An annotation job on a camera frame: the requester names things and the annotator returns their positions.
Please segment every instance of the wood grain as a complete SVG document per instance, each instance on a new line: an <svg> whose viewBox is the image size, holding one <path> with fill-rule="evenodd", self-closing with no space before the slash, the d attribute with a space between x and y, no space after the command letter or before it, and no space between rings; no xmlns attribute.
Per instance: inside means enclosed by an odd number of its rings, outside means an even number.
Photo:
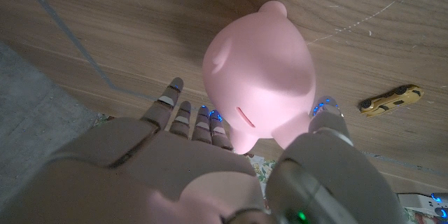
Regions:
<svg viewBox="0 0 448 224"><path fill-rule="evenodd" d="M173 77L182 100L210 106L202 57L214 35L266 0L46 0L87 49L111 88L35 0L0 0L0 39L91 109L139 117ZM396 191L448 191L448 0L280 0L314 58L316 96L339 102L356 147ZM357 103L402 84L416 104L364 118ZM251 151L276 159L271 139ZM400 163L425 167L436 174Z"/></svg>

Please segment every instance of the gray carpet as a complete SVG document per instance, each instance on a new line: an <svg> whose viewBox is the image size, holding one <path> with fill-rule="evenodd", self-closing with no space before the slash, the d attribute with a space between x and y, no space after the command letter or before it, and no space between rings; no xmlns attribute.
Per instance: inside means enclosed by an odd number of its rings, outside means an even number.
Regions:
<svg viewBox="0 0 448 224"><path fill-rule="evenodd" d="M96 116L0 42L0 208L48 154L84 133Z"/></svg>

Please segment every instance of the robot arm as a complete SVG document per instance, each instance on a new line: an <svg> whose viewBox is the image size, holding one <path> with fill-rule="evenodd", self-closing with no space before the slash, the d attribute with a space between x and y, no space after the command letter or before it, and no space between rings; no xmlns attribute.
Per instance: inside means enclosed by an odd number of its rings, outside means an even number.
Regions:
<svg viewBox="0 0 448 224"><path fill-rule="evenodd" d="M200 108L188 140L185 101L164 131L182 87L175 78L140 120L115 119L53 153L0 211L2 223L404 223L331 106L279 159L268 214L256 173L232 152L217 111Z"/></svg>

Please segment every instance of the toy car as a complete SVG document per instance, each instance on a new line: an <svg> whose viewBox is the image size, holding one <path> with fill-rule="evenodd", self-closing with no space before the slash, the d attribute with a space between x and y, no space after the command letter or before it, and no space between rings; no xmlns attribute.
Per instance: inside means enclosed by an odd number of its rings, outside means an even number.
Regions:
<svg viewBox="0 0 448 224"><path fill-rule="evenodd" d="M360 111L367 117L377 116L399 106L417 102L423 93L421 88L416 85L403 85L386 94L362 101Z"/></svg>

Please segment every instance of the pink piggy bank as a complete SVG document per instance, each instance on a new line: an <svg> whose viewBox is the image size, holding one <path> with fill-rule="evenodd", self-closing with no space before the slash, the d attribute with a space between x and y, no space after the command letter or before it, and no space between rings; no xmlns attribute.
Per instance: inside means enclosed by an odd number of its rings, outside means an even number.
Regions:
<svg viewBox="0 0 448 224"><path fill-rule="evenodd" d="M259 138L286 148L308 131L316 74L282 3L268 1L220 31L202 73L211 102L230 124L236 153L247 153Z"/></svg>

